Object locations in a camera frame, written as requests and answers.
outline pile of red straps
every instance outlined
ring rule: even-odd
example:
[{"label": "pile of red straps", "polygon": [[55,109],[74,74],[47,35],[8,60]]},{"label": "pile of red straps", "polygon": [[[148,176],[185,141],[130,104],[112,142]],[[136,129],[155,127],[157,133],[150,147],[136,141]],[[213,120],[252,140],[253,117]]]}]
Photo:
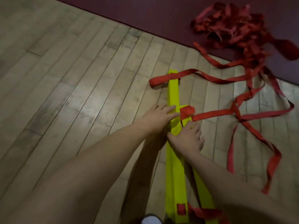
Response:
[{"label": "pile of red straps", "polygon": [[[215,13],[206,16],[210,11]],[[276,117],[290,112],[294,108],[294,104],[290,102],[286,96],[281,91],[279,84],[272,74],[272,72],[264,65],[265,58],[270,54],[266,52],[262,46],[265,43],[273,44],[276,49],[287,59],[297,60],[299,58],[299,49],[288,40],[278,40],[274,39],[272,35],[267,31],[263,21],[263,15],[261,14],[250,14],[249,5],[243,8],[238,8],[233,4],[225,5],[223,3],[215,3],[212,6],[206,8],[200,15],[198,15],[192,22],[191,26],[196,33],[206,32],[209,37],[213,37],[214,48],[221,49],[225,47],[235,47],[238,49],[243,49],[243,58],[239,60],[232,61],[228,64],[221,64],[208,56],[207,51],[202,48],[198,43],[194,42],[195,47],[200,51],[201,55],[206,58],[213,66],[224,69],[228,67],[233,67],[237,65],[242,65],[245,68],[245,74],[238,77],[233,77],[229,79],[218,79],[211,75],[197,70],[188,69],[181,71],[177,74],[163,75],[155,77],[150,80],[150,86],[154,87],[159,84],[168,82],[171,79],[180,79],[184,76],[190,74],[196,74],[210,82],[217,84],[228,84],[232,82],[246,81],[248,91],[244,94],[237,96],[231,105],[230,109],[210,111],[206,113],[201,113],[192,116],[193,121],[198,121],[202,119],[207,119],[211,117],[224,116],[224,115],[234,115],[238,122],[245,126],[257,139],[262,143],[267,145],[272,151],[273,156],[270,158],[267,165],[267,183],[264,186],[262,192],[267,194],[270,189],[272,177],[274,172],[280,162],[281,153],[276,148],[276,146],[267,141],[260,132],[254,129],[249,120],[262,119],[265,117]],[[263,82],[263,85],[259,88],[253,88],[252,78],[259,76]],[[239,111],[240,105],[254,97],[265,85],[265,79],[272,85],[276,94],[281,98],[285,98],[289,103],[289,108],[285,110],[278,111],[267,111],[256,114],[246,114],[241,115]],[[186,106],[181,109],[181,119],[195,113],[195,110],[191,106]],[[228,150],[227,159],[227,170],[234,173],[234,133],[237,130],[238,124],[233,129],[233,135],[231,138],[230,147]],[[218,210],[212,209],[200,209],[192,208],[188,205],[191,211],[194,211],[196,215],[200,218],[211,219],[220,218],[222,215]]]}]

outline wooden floor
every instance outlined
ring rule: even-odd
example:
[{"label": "wooden floor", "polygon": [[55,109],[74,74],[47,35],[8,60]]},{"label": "wooden floor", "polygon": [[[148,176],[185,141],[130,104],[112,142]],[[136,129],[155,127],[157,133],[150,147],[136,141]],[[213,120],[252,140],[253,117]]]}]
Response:
[{"label": "wooden floor", "polygon": [[[95,141],[140,118],[166,89],[148,80],[197,68],[219,78],[243,68],[218,70],[199,52],[55,0],[0,0],[0,216],[34,187]],[[280,81],[299,105],[299,88]],[[193,75],[180,81],[180,102],[197,113],[223,109],[245,91],[245,82],[216,85]],[[284,108],[268,85],[241,106],[242,113]],[[299,212],[299,109],[252,121],[283,155],[270,196]],[[226,166],[233,116],[202,121],[203,153]],[[94,223],[128,223],[140,207],[164,219],[165,148],[150,159],[139,146],[108,192]],[[270,150],[239,126],[237,175],[261,189]],[[142,185],[138,175],[148,174]],[[196,199],[187,182],[188,199]]]}]

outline person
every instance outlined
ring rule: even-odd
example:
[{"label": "person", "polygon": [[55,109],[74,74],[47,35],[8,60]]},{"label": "person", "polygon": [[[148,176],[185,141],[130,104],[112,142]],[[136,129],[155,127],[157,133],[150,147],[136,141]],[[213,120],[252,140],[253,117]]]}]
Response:
[{"label": "person", "polygon": [[[153,105],[140,120],[77,155],[36,187],[3,223],[92,223],[137,147],[180,116],[172,113],[174,108]],[[202,155],[204,137],[198,123],[189,121],[178,135],[168,132],[167,139],[201,176],[231,223],[298,223],[296,215]],[[142,223],[161,222],[149,216]]]}]

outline yellow plastic piece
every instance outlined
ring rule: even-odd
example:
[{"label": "yellow plastic piece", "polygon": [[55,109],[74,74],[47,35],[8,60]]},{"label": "yellow plastic piece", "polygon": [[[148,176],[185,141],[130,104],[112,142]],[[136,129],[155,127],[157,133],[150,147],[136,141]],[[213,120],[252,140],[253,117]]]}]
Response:
[{"label": "yellow plastic piece", "polygon": [[[188,121],[192,121],[192,118],[188,117],[188,118],[182,120],[183,127],[185,127],[185,125],[187,124]],[[194,174],[194,178],[195,178],[195,182],[196,182],[196,188],[197,188],[197,193],[199,196],[199,201],[200,201],[201,207],[209,208],[209,209],[215,208],[210,192],[208,191],[207,187],[205,186],[204,182],[202,181],[202,179],[200,178],[200,176],[198,175],[198,173],[196,172],[195,169],[193,169],[193,174]],[[204,222],[206,224],[218,224],[219,223],[218,219],[211,219],[211,220],[205,219]]]},{"label": "yellow plastic piece", "polygon": [[[177,73],[169,70],[168,74]],[[180,101],[178,93],[178,80],[173,79],[168,82],[168,105],[176,105],[174,112],[180,112]],[[171,133],[178,135],[181,131],[180,117],[175,118],[170,123]],[[177,204],[185,204],[186,215],[177,214]],[[165,210],[169,218],[175,223],[189,222],[187,193],[185,183],[184,160],[177,157],[169,143],[166,145],[166,201]]]}]

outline person's right arm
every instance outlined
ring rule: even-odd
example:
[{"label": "person's right arm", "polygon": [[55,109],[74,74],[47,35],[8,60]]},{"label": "person's right arm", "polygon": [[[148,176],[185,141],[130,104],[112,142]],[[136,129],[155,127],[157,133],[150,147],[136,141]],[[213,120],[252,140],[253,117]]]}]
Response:
[{"label": "person's right arm", "polygon": [[233,223],[298,223],[299,218],[270,197],[200,153],[204,138],[199,124],[189,121],[182,131],[167,135],[173,147],[197,171],[219,209]]}]

